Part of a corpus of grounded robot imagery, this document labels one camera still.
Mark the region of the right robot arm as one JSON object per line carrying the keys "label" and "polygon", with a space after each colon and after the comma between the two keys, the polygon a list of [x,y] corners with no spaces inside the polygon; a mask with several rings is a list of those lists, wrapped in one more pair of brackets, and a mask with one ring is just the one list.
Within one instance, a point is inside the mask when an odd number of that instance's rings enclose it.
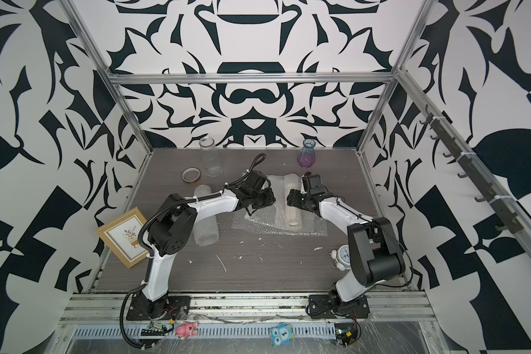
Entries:
{"label": "right robot arm", "polygon": [[404,251],[387,218],[372,218],[348,206],[317,174],[307,172],[302,184],[302,190],[290,191],[287,205],[312,212],[348,237],[350,270],[335,284],[339,302],[354,301],[405,273]]}

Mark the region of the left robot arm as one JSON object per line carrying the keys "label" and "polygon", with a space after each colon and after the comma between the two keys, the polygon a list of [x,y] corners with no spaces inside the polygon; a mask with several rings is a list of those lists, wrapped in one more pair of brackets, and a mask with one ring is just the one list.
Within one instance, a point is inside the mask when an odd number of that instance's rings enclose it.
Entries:
{"label": "left robot arm", "polygon": [[170,195],[138,233],[139,245],[148,251],[148,269],[138,298],[152,305],[167,298],[168,280],[176,255],[186,245],[199,221],[227,212],[245,210],[252,215],[276,202],[271,182],[255,170],[266,159],[258,154],[250,168],[236,181],[226,183],[216,193],[183,198]]}

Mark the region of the clear glass vase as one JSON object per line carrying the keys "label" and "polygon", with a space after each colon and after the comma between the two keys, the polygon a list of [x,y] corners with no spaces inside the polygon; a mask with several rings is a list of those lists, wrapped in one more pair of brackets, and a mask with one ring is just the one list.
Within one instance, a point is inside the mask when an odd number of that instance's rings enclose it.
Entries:
{"label": "clear glass vase", "polygon": [[215,140],[212,137],[203,137],[199,140],[205,172],[210,177],[222,174],[223,166],[219,159]]}

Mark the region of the bubble wrap around vase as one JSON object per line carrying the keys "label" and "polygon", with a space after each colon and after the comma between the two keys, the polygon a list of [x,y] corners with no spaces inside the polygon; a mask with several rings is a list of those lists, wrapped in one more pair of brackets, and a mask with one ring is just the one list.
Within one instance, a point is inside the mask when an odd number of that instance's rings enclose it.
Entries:
{"label": "bubble wrap around vase", "polygon": [[287,205],[291,190],[302,190],[301,178],[295,173],[268,176],[276,202],[252,215],[245,210],[234,213],[232,228],[261,235],[327,237],[327,224],[311,212]]}

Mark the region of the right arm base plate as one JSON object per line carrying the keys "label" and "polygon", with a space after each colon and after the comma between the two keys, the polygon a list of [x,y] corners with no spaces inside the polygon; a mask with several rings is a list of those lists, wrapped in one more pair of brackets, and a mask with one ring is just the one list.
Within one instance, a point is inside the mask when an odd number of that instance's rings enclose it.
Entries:
{"label": "right arm base plate", "polygon": [[350,302],[342,302],[336,292],[310,295],[306,314],[312,319],[366,319],[370,315],[370,307],[366,296]]}

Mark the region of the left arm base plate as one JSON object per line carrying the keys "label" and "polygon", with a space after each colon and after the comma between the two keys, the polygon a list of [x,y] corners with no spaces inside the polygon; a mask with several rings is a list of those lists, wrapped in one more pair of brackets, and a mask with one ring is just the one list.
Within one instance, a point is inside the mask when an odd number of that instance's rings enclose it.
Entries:
{"label": "left arm base plate", "polygon": [[167,296],[150,302],[133,295],[125,319],[130,322],[185,319],[190,312],[190,296]]}

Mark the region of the bubble-wrapped roll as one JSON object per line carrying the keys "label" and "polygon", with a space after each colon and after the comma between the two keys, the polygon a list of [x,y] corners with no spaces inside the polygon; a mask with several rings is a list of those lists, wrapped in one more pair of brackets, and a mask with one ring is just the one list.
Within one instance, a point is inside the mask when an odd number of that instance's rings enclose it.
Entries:
{"label": "bubble-wrapped roll", "polygon": [[[211,194],[208,185],[201,184],[194,191],[195,196],[206,196]],[[193,226],[193,237],[197,246],[205,247],[216,243],[219,240],[218,221],[215,216],[197,221]]]}

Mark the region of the purple blue glass vase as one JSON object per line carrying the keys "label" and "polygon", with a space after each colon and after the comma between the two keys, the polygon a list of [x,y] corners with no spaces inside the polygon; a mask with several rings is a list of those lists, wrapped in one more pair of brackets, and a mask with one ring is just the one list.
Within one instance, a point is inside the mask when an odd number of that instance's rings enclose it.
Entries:
{"label": "purple blue glass vase", "polygon": [[311,168],[316,161],[314,148],[316,142],[313,139],[305,139],[297,156],[297,163],[303,169]]}

